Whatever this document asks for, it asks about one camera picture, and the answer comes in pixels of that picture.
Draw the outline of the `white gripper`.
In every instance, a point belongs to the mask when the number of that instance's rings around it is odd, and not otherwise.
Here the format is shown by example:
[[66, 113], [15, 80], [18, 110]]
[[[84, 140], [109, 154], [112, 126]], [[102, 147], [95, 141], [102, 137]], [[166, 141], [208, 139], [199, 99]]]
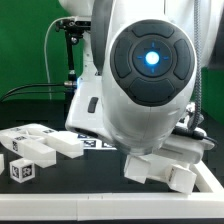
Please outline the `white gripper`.
[[176, 126], [162, 146], [153, 151], [153, 154], [197, 164], [202, 160], [204, 152], [213, 147], [214, 141], [207, 136], [204, 130], [189, 131], [184, 127]]

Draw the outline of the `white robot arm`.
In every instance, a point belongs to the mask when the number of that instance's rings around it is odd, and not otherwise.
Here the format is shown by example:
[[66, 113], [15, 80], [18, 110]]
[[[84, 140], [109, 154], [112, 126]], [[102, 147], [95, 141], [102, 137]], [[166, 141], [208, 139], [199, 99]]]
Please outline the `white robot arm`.
[[68, 130], [136, 157], [203, 157], [196, 77], [211, 56], [224, 0], [92, 0], [90, 68]]

